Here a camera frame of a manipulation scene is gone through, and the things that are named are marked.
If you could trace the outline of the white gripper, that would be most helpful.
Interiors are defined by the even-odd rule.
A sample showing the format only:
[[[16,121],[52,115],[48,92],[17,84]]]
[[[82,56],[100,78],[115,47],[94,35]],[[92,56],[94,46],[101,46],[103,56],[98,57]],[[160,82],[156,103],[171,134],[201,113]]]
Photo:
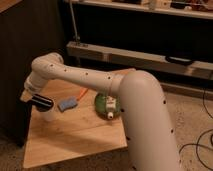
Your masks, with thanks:
[[[44,87],[42,79],[29,76],[25,83],[24,88],[30,95],[39,94]]]

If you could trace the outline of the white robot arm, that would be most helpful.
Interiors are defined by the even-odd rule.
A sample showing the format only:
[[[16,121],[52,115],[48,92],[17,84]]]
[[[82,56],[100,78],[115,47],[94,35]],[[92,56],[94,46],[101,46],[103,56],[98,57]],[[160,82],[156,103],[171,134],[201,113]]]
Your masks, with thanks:
[[[60,54],[49,53],[32,61],[21,100],[30,101],[53,79],[119,99],[135,171],[183,171],[164,92],[152,74],[133,70],[122,75],[71,67]]]

